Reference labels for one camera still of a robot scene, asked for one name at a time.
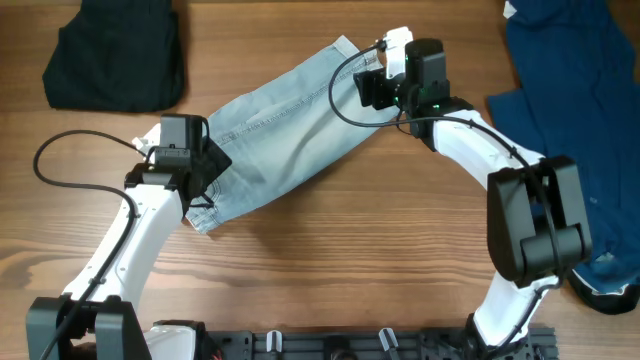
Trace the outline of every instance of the dark blue cloth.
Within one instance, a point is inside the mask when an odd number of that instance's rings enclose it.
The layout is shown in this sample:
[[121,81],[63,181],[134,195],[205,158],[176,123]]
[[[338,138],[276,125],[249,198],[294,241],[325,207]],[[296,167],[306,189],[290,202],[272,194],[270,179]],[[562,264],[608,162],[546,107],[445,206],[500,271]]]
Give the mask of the dark blue cloth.
[[489,97],[496,127],[579,167],[601,292],[640,282],[640,87],[635,53],[603,0],[511,0],[507,44],[521,90]]

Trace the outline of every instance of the clothing item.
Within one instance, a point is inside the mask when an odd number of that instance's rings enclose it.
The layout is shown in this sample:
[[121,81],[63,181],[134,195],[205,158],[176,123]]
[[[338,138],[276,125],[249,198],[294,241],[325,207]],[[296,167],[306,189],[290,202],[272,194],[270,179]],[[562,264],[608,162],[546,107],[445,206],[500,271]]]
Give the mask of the clothing item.
[[[336,68],[358,49],[344,36],[295,69],[242,95],[209,117],[213,141],[231,166],[207,189],[213,207],[192,208],[187,218],[200,233],[246,214],[284,195],[369,137],[375,129],[340,120],[327,95]],[[367,123],[389,121],[397,108],[375,111],[360,104],[353,74],[381,67],[375,53],[354,60],[338,76],[336,105]],[[157,145],[158,125],[134,140],[145,151]],[[206,204],[198,198],[192,205]]]
[[42,76],[53,108],[148,112],[184,88],[171,0],[83,0]]
[[522,90],[489,98],[497,128],[579,167],[600,293],[640,280],[640,97],[635,53],[603,0],[511,0],[507,45]]

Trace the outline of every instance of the black cloth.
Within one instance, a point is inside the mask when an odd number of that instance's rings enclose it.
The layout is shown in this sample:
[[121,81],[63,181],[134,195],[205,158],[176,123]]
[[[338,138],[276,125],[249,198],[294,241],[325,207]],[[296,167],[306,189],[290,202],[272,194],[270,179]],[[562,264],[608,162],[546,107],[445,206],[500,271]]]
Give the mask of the black cloth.
[[42,76],[53,108],[148,112],[184,89],[171,0],[83,0]]

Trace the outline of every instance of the denim fabric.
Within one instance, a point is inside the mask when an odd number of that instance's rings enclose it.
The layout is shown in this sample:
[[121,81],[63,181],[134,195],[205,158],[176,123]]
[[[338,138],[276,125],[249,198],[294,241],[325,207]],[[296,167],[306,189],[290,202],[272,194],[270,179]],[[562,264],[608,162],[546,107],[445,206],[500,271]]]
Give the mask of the denim fabric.
[[[348,125],[329,106],[327,85],[335,69],[358,49],[344,36],[295,69],[242,95],[209,117],[212,138],[233,164],[207,189],[213,208],[192,208],[187,218],[206,233],[295,188],[369,137],[375,129]],[[395,107],[363,108],[353,74],[380,68],[375,53],[339,75],[334,97],[348,117],[388,121]],[[206,203],[198,198],[192,205]]]

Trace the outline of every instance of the wooden table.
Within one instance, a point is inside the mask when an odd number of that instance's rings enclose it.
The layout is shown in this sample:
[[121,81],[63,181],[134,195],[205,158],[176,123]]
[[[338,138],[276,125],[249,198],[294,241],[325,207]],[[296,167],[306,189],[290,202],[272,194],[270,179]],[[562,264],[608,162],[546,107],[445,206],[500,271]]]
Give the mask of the wooden table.
[[[27,357],[28,307],[36,296],[57,296],[75,277],[120,201],[39,182],[34,151],[64,130],[132,139],[159,121],[159,114],[48,107],[41,75],[57,28],[77,4],[0,0],[0,359]],[[485,97],[516,86],[498,0],[218,0],[177,7],[189,88],[176,112],[208,115],[341,34],[366,46],[401,25],[444,41],[454,94],[486,119]],[[638,2],[612,7],[638,48]],[[42,160],[52,178],[121,186],[139,158],[77,136],[53,145]],[[461,326],[494,272],[485,206],[483,189],[454,163],[395,130],[378,131],[291,193],[208,236],[187,224],[176,231],[147,282],[141,325],[179,318],[204,320],[213,330]],[[557,328],[563,359],[640,352],[640,311],[600,315],[568,288],[551,294],[534,322]]]

